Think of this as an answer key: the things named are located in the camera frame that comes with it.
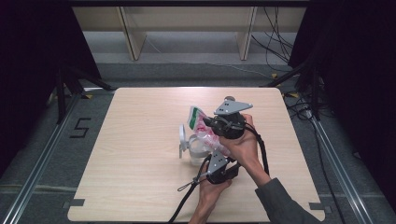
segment gray floor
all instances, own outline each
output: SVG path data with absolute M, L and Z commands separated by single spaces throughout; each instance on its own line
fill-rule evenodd
M 289 68 L 273 54 L 251 42 L 247 61 L 239 60 L 239 53 L 231 33 L 149 33 L 143 53 L 137 62 L 131 62 L 122 33 L 86 33 L 93 56 L 103 80 L 116 87 L 148 86 L 244 86 L 257 87 L 271 81 L 272 74 Z M 262 43 L 268 39 L 255 34 Z M 295 34 L 283 34 L 290 42 Z M 279 50 L 277 45 L 272 49 Z M 282 91 L 292 91 L 298 77 L 283 83 Z M 111 93 L 97 92 L 90 99 L 80 99 L 74 109 L 61 139 L 53 152 L 35 192 L 21 216 L 20 223 L 70 223 L 67 219 L 67 203 L 76 192 L 85 164 L 90 157 L 106 111 L 112 99 Z M 298 98 L 286 97 L 288 105 Z M 371 178 L 364 164 L 352 155 L 353 146 L 332 111 L 323 109 L 321 124 L 339 154 L 346 171 L 368 208 L 374 223 L 396 223 L 396 216 Z M 75 130 L 81 118 L 88 127 L 84 138 L 70 138 L 82 134 Z M 6 173 L 0 179 L 0 218 L 7 213 L 24 181 L 30 174 L 42 149 L 45 147 L 57 120 L 57 105 L 52 102 L 35 132 L 21 150 Z M 320 169 L 318 147 L 311 124 L 296 117 L 292 119 L 308 168 L 318 195 L 331 212 L 323 223 L 341 223 L 337 208 Z M 336 200 L 346 223 L 359 223 L 326 157 L 323 159 Z

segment gray sleeve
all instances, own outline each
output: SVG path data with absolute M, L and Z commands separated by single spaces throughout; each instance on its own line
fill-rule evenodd
M 277 178 L 256 189 L 256 194 L 272 223 L 320 223 L 289 196 Z

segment table top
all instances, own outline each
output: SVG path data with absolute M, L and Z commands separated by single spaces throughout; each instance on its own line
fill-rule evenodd
M 179 125 L 192 134 L 187 119 L 196 105 L 213 116 L 225 96 L 251 103 L 246 110 L 265 142 L 272 177 L 277 177 L 290 196 L 305 210 L 324 219 L 304 155 L 278 89 L 273 88 L 121 88 L 106 118 L 68 217 L 73 221 L 167 221 L 199 167 L 189 153 L 178 156 Z M 226 189 L 209 222 L 261 222 L 268 217 L 257 198 L 253 180 L 245 169 Z M 198 202 L 198 188 L 186 201 L 176 222 L 189 221 Z

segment human hand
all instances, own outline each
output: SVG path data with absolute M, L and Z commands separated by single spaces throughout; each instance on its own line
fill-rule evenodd
M 233 181 L 229 179 L 221 184 L 213 185 L 202 176 L 200 178 L 199 202 L 189 223 L 206 223 L 213 209 L 215 209 L 216 202 L 218 201 L 220 194 L 230 187 L 232 183 Z
M 247 126 L 254 129 L 253 117 L 247 114 L 242 114 L 242 116 Z M 259 161 L 257 138 L 251 131 L 245 130 L 244 134 L 237 139 L 227 139 L 222 136 L 219 141 L 230 150 L 230 157 L 245 167 L 257 186 L 262 186 L 271 180 Z
M 253 117 L 247 114 L 242 114 L 242 116 L 245 118 L 248 126 L 254 129 Z M 227 139 L 222 136 L 219 141 L 230 150 L 230 157 L 237 160 L 242 166 L 245 167 L 253 161 L 259 161 L 257 139 L 252 132 L 245 130 L 243 135 L 237 139 Z

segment cable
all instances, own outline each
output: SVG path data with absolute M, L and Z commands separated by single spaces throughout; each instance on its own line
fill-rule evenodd
M 315 140 L 316 140 L 316 143 L 317 143 L 318 156 L 319 156 L 319 161 L 320 161 L 320 168 L 322 170 L 322 173 L 323 173 L 323 176 L 324 176 L 324 178 L 326 180 L 326 183 L 327 183 L 327 185 L 329 187 L 330 194 L 332 195 L 332 199 L 333 199 L 333 201 L 335 203 L 335 207 L 337 208 L 337 211 L 338 211 L 338 214 L 339 214 L 339 216 L 341 218 L 341 221 L 342 221 L 343 224 L 345 224 L 346 222 L 345 222 L 345 219 L 344 219 L 344 215 L 341 212 L 341 208 L 340 208 L 340 205 L 338 204 L 337 199 L 335 198 L 334 191 L 332 189 L 332 185 L 330 184 L 329 178 L 327 177 L 327 173 L 326 173 L 326 170 L 325 170 L 325 167 L 324 167 L 323 157 L 322 157 L 322 154 L 321 154 L 320 141 L 319 141 L 319 138 L 318 138 L 318 130 L 315 127 L 315 124 L 312 121 L 313 116 L 312 116 L 312 113 L 310 113 L 309 103 L 303 102 L 303 98 L 300 98 L 295 105 L 289 106 L 289 105 L 286 104 L 286 102 L 285 102 L 285 105 L 287 106 L 287 109 L 293 110 L 297 114 L 297 117 L 299 117 L 299 119 L 308 120 L 311 123 L 311 125 L 312 125 L 312 127 L 314 129 Z M 296 107 L 297 105 L 305 105 L 305 107 L 303 109 L 296 110 L 296 109 L 294 109 L 294 107 Z M 306 113 L 309 113 L 310 116 L 308 117 L 308 116 L 302 114 L 301 113 L 302 111 L 306 111 Z
M 204 169 L 206 162 L 209 161 L 211 157 L 212 157 L 212 154 L 209 154 L 202 162 L 201 167 L 198 171 L 198 175 L 195 178 L 193 178 L 192 181 L 189 183 L 189 184 L 191 184 L 189 191 L 186 193 L 186 195 L 181 200 L 180 204 L 177 207 L 177 210 L 172 215 L 172 217 L 169 219 L 168 223 L 173 223 L 175 221 L 175 219 L 176 219 L 178 213 L 180 212 L 181 208 L 183 207 L 184 203 L 187 201 L 187 199 L 189 199 L 189 197 L 192 194 L 192 192 L 194 191 L 195 187 L 197 187 L 199 185 L 199 183 L 200 183 L 199 178 L 201 177 L 201 172 Z M 180 191 L 180 189 L 182 189 L 182 188 L 183 189 L 186 188 L 189 184 L 179 188 L 178 191 Z
M 269 48 L 265 47 L 264 44 L 262 44 L 260 41 L 258 41 L 254 35 L 252 35 L 251 37 L 252 37 L 262 48 L 271 51 L 271 53 L 275 54 L 275 55 L 276 55 L 278 58 L 280 58 L 283 62 L 285 62 L 285 63 L 288 62 L 288 59 L 287 59 L 285 56 L 282 56 L 281 54 L 279 54 L 278 52 L 274 51 L 273 49 L 269 49 Z
M 160 51 L 159 49 L 157 49 L 157 48 L 151 43 L 151 41 L 149 41 L 148 38 L 146 38 L 146 41 L 147 41 L 157 52 L 163 54 L 163 52 Z M 165 60 L 166 60 L 167 62 L 169 62 L 169 63 L 187 63 L 187 62 L 183 62 L 183 61 L 180 61 L 180 62 L 172 62 L 172 61 L 169 61 L 169 60 L 167 60 L 167 59 L 165 59 Z M 224 64 L 224 63 L 204 63 L 204 64 L 210 64 L 210 65 L 215 65 L 215 66 L 231 67 L 231 68 L 233 68 L 233 69 L 236 69 L 236 70 L 239 70 L 239 71 L 242 71 L 242 72 L 259 74 L 259 75 L 261 75 L 261 76 L 263 76 L 263 77 L 265 77 L 265 78 L 274 80 L 274 78 L 268 77 L 267 75 L 265 75 L 265 74 L 263 74 L 263 73 L 260 73 L 260 72 L 257 72 L 257 71 L 252 71 L 252 70 L 247 70 L 247 69 L 243 69 L 243 68 L 238 68 L 238 67 L 236 67 L 236 66 L 234 66 L 234 65 L 231 65 L 231 64 Z
M 315 130 L 315 139 L 317 141 L 318 155 L 319 155 L 319 160 L 320 160 L 320 167 L 321 167 L 323 176 L 324 176 L 324 178 L 326 180 L 327 185 L 329 186 L 330 194 L 332 195 L 332 199 L 334 200 L 335 207 L 338 210 L 338 215 L 340 216 L 342 223 L 345 224 L 346 221 L 344 219 L 344 215 L 341 212 L 341 208 L 340 208 L 340 205 L 338 204 L 338 200 L 335 198 L 334 191 L 332 190 L 332 185 L 330 184 L 329 178 L 327 177 L 327 173 L 326 173 L 326 170 L 324 168 L 323 158 L 322 158 L 322 154 L 321 154 L 321 147 L 320 147 L 320 142 L 319 142 L 319 138 L 318 138 L 318 130 L 316 129 L 315 124 L 312 122 L 311 119 L 309 119 L 309 122 L 311 123 L 312 127 Z
M 286 41 L 286 40 L 280 35 L 280 33 L 279 33 L 279 25 L 278 25 L 278 23 L 277 23 L 277 17 L 278 17 L 279 7 L 275 7 L 275 23 L 272 23 L 272 20 L 271 20 L 271 18 L 269 17 L 268 12 L 267 12 L 267 10 L 265 9 L 265 7 L 264 7 L 263 9 L 264 9 L 265 15 L 266 15 L 266 17 L 267 17 L 268 21 L 270 22 L 271 27 L 272 27 L 272 29 L 273 29 L 273 32 L 271 33 L 271 36 L 269 36 L 269 35 L 267 34 L 267 35 L 270 37 L 270 42 L 271 42 L 272 39 L 274 39 L 274 38 L 273 38 L 274 34 L 276 34 L 276 36 L 277 36 L 277 42 L 279 42 L 279 45 L 280 45 L 280 47 L 281 47 L 281 50 L 282 50 L 283 54 L 284 54 L 284 55 L 288 55 L 288 56 L 290 57 L 289 52 L 288 52 L 287 49 L 285 48 L 285 45 L 288 46 L 288 47 L 290 47 L 290 48 L 292 48 L 292 44 L 289 43 L 288 41 Z
M 268 49 L 269 49 L 269 47 L 270 47 L 271 40 L 273 39 L 273 35 L 274 35 L 274 32 L 271 34 L 270 41 L 268 41 L 267 47 L 265 48 L 265 61 L 267 62 L 267 64 L 268 64 L 272 69 L 274 69 L 274 70 L 276 70 L 276 71 L 288 72 L 288 71 L 285 71 L 285 70 L 276 69 L 276 68 L 274 68 L 273 66 L 271 66 L 271 65 L 268 63 Z
M 288 91 L 288 92 L 284 92 L 283 94 L 286 95 L 289 92 L 295 92 L 295 91 Z M 310 94 L 304 95 L 303 93 L 300 93 L 303 98 L 307 98 L 310 97 Z M 288 110 L 293 111 L 294 113 L 290 115 L 291 119 L 294 119 L 295 117 L 298 117 L 300 120 L 306 120 L 305 118 L 302 117 L 301 113 L 305 112 L 306 110 L 310 110 L 312 108 L 312 106 L 310 105 L 310 103 L 307 102 L 303 102 L 303 98 L 300 98 L 294 105 L 288 105 L 285 102 L 286 108 Z M 302 109 L 298 109 L 297 106 L 302 105 L 303 108 Z M 335 115 L 330 111 L 327 111 L 327 113 L 325 113 L 326 110 L 328 110 L 330 108 L 328 103 L 324 103 L 323 100 L 321 100 L 321 102 L 318 102 L 318 112 L 320 115 L 327 117 L 327 118 L 335 118 Z
M 257 133 L 256 129 L 254 129 L 254 127 L 252 125 L 250 125 L 249 123 L 246 123 L 246 124 L 249 127 L 245 126 L 245 129 L 250 131 L 251 133 L 253 133 L 256 136 L 257 142 L 259 143 L 259 146 L 260 146 L 260 150 L 262 151 L 262 166 L 264 168 L 265 173 L 267 173 L 269 175 L 270 170 L 268 167 L 267 152 L 265 150 L 264 141 L 262 141 L 262 136 Z

